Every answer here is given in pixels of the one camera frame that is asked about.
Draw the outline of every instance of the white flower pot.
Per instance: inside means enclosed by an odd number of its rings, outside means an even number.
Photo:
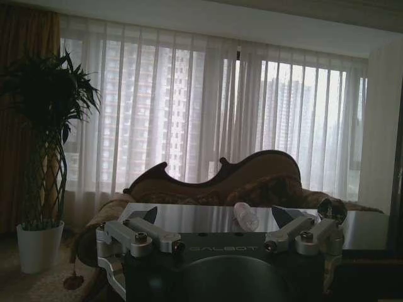
[[[24,231],[21,225],[17,226],[22,272],[42,272],[56,263],[63,227],[63,221],[57,228],[43,231]]]

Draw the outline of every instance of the screw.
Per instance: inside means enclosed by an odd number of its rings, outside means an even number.
[[[312,239],[314,239],[314,234],[310,231],[302,231],[300,236],[303,241],[312,241]]]
[[[138,232],[138,233],[136,233],[134,239],[135,239],[138,243],[144,243],[144,242],[147,241],[147,233]]]
[[[175,241],[172,243],[172,252],[174,255],[181,254],[185,247],[186,245],[182,241]]]
[[[269,252],[269,253],[275,253],[277,251],[277,244],[274,241],[266,241],[264,243],[264,248]]]

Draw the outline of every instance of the tassel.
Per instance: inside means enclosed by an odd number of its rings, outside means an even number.
[[[64,279],[63,286],[69,291],[79,288],[84,282],[84,277],[77,276],[76,263],[73,263],[73,273],[70,277]]]

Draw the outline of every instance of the silver bracket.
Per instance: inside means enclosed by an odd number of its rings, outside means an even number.
[[[299,254],[310,256],[318,254],[319,246],[325,244],[326,247],[332,250],[333,254],[339,255],[343,244],[338,246],[338,244],[332,244],[328,241],[330,238],[336,239],[337,236],[333,236],[334,234],[341,235],[341,238],[343,238],[341,226],[338,226],[335,220],[325,218],[309,231],[301,232],[295,238],[295,248]]]
[[[161,252],[175,254],[184,248],[180,234],[164,231],[144,219],[135,217],[125,221],[125,224],[133,230],[147,233]]]
[[[105,269],[113,289],[126,301],[125,276],[121,257],[130,253],[133,257],[144,257],[152,252],[153,245],[161,252],[175,254],[184,248],[181,235],[165,232],[155,225],[136,217],[108,221],[96,229],[98,265]]]
[[[287,223],[278,231],[267,233],[264,240],[266,250],[272,253],[279,253],[288,250],[290,242],[298,236],[301,231],[308,230],[313,223],[313,219],[300,216],[290,223]]]
[[[327,218],[295,238],[295,248],[301,255],[316,255],[320,250],[325,254],[324,292],[329,289],[334,270],[341,263],[343,243],[342,226]]]

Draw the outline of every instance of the table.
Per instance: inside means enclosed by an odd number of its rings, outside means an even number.
[[[238,232],[233,207],[131,203],[120,217],[157,206],[155,225],[169,232]],[[253,208],[256,232],[278,230],[270,208]],[[316,215],[316,210],[301,210]],[[343,222],[343,262],[336,269],[329,301],[376,301],[403,298],[403,260],[387,250],[389,217],[377,212],[349,211]]]
[[[193,206],[180,204],[130,203],[120,216],[123,221],[132,211],[148,211],[157,206],[155,225],[176,233],[238,232],[231,206]],[[256,232],[272,232],[278,225],[271,208],[252,208],[259,218]],[[300,210],[316,215],[316,210]],[[343,222],[346,251],[383,251],[387,248],[389,217],[377,212],[349,211]]]

